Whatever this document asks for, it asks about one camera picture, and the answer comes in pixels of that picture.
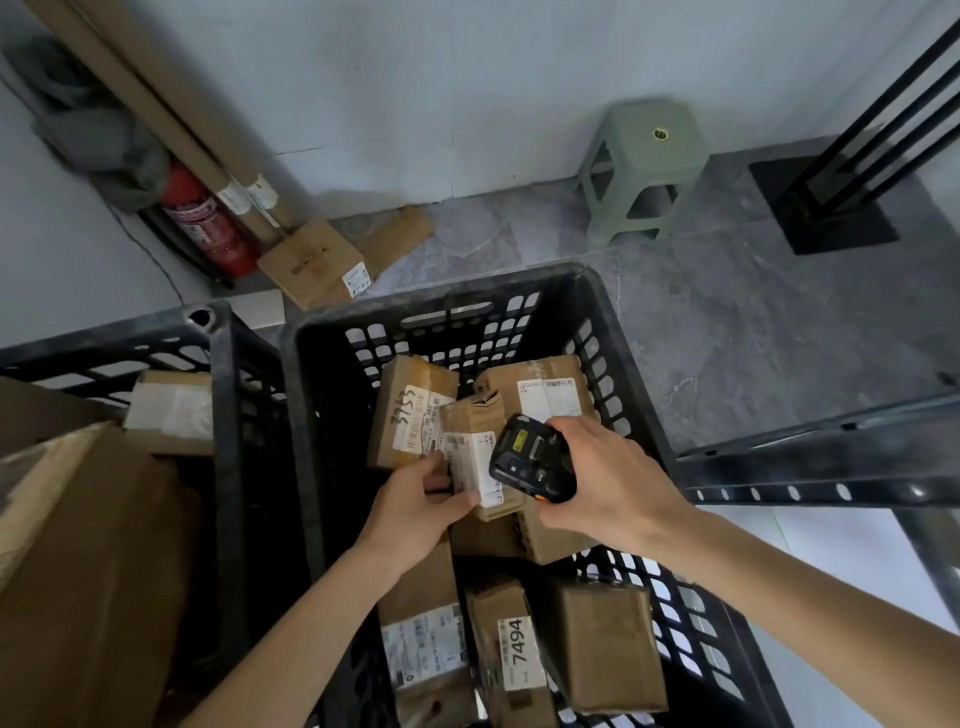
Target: flattened cardboard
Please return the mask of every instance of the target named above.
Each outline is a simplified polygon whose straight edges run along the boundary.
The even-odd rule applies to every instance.
[[[491,522],[460,519],[450,526],[450,547],[463,556],[520,558],[545,565],[596,545],[582,533],[547,528],[536,503],[526,495],[522,508],[508,518]]]
[[[380,625],[458,604],[453,558],[446,537],[419,564],[400,577],[376,605]],[[403,728],[462,728],[477,719],[469,666],[394,692]]]
[[[441,407],[440,422],[444,436],[449,432],[465,434],[492,432],[495,439],[507,424],[507,418],[504,416],[502,399],[499,394],[493,392]],[[460,486],[461,484],[456,482],[453,484],[454,489]],[[478,505],[470,511],[470,514],[480,521],[492,521],[522,508],[523,493],[509,485],[503,485],[502,487],[502,503],[487,508]]]
[[[198,504],[173,464],[91,425],[0,461],[4,725],[149,726]]]
[[[131,392],[127,437],[154,455],[212,455],[211,386],[205,372],[144,372]]]
[[[467,609],[477,646],[478,671],[484,703],[497,728],[556,728],[553,695],[546,686],[528,690],[504,690],[500,663],[499,621],[527,617],[523,587],[515,579],[497,579],[482,587],[467,589]]]
[[[574,711],[668,709],[646,590],[546,578],[528,595],[544,664]]]
[[[509,420],[513,415],[523,413],[520,394],[516,383],[525,379],[562,379],[570,377],[577,388],[581,414],[596,417],[593,402],[590,399],[587,378],[580,371],[580,358],[576,354],[548,356],[545,359],[521,361],[517,364],[505,364],[491,367],[473,382],[473,391],[478,395],[499,391],[503,398],[503,409]]]
[[[433,220],[422,207],[402,207],[383,225],[356,242],[367,261],[370,277],[376,279],[390,266],[433,234]]]
[[[376,409],[373,411],[367,465],[371,468],[394,470],[417,462],[436,449],[439,446],[436,442],[427,452],[415,453],[394,449],[394,438],[399,423],[395,415],[403,416],[397,411],[401,406],[399,400],[408,386],[419,387],[427,392],[456,400],[459,384],[460,377],[456,372],[451,372],[446,367],[429,364],[419,356],[398,355],[393,361],[387,362],[383,367],[380,390],[376,396]]]
[[[116,416],[116,409],[0,376],[0,457]]]
[[[322,217],[281,240],[257,265],[300,309],[349,303],[343,276],[364,262],[352,245]]]

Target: green plastic stool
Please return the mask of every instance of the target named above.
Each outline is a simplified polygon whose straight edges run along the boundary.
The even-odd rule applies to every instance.
[[[667,234],[707,164],[707,143],[693,114],[676,101],[612,110],[580,168],[595,248],[627,231]]]

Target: cable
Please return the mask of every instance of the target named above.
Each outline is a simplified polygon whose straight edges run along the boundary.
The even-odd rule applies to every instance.
[[[7,91],[9,91],[10,94],[17,101],[20,102],[23,108],[26,109],[33,116],[33,118],[37,117],[36,109],[34,109],[31,106],[30,102],[28,102],[27,99],[24,97],[24,95],[21,94],[13,86],[10,79],[8,79],[2,73],[0,73],[0,84],[6,87]],[[154,254],[151,253],[150,250],[143,243],[141,243],[139,240],[136,239],[136,237],[133,236],[133,233],[127,230],[127,226],[123,224],[123,220],[120,219],[120,216],[116,213],[116,210],[113,209],[113,206],[108,202],[107,198],[103,196],[100,190],[96,189],[96,187],[94,187],[94,189],[96,190],[98,197],[100,197],[100,200],[106,206],[109,213],[113,216],[113,219],[116,220],[117,225],[120,226],[120,230],[122,230],[123,233],[136,245],[136,247],[139,248],[141,251],[143,251],[147,255],[147,257],[151,260],[151,262],[153,262],[153,264],[159,269],[160,273],[163,274],[163,277],[167,279],[168,283],[170,283],[170,287],[173,288],[174,293],[177,295],[177,300],[180,301],[180,305],[186,305],[186,301],[183,299],[182,293],[178,289],[177,285],[174,283],[173,278],[171,278],[170,274],[167,273],[167,269],[164,268],[162,265],[160,265],[160,261],[154,257]]]
[[[100,195],[100,199],[104,201],[104,205],[107,207],[107,210],[109,210],[109,213],[110,213],[111,215],[113,215],[113,219],[117,221],[117,225],[120,226],[120,230],[122,230],[123,233],[124,233],[130,240],[133,241],[133,243],[136,245],[137,248],[139,248],[141,251],[143,251],[144,253],[147,254],[147,257],[148,257],[148,258],[154,263],[154,265],[160,270],[160,273],[163,274],[163,277],[167,279],[167,282],[170,283],[170,287],[173,288],[173,289],[174,289],[174,293],[177,294],[177,298],[180,300],[180,305],[186,305],[186,301],[183,300],[183,295],[180,293],[180,290],[178,289],[177,285],[174,283],[173,278],[171,278],[170,274],[167,273],[167,269],[164,268],[162,265],[160,265],[160,261],[157,260],[157,259],[154,257],[154,254],[150,252],[150,250],[147,248],[147,246],[145,246],[143,243],[141,243],[139,240],[137,240],[137,239],[133,236],[133,233],[131,233],[129,230],[127,230],[127,226],[123,224],[123,220],[120,219],[120,215],[118,215],[117,212],[116,212],[116,210],[113,209],[113,207],[110,205],[109,202],[107,202],[107,199],[106,199],[103,195]]]

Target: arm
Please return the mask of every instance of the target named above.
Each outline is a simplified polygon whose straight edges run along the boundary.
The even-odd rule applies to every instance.
[[[437,545],[477,494],[430,494],[449,484],[434,474],[435,452],[391,475],[377,493],[357,543],[274,625],[243,662],[183,722],[184,728],[300,728],[353,635],[381,596]]]
[[[889,726],[953,726],[960,638],[688,503],[636,443],[589,418],[554,418],[577,495],[538,502],[545,525],[644,555],[702,585]]]

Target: crate handle hole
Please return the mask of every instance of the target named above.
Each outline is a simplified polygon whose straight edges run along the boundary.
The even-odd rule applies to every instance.
[[[194,308],[186,315],[186,321],[201,331],[210,331],[216,323],[217,317],[209,308]]]

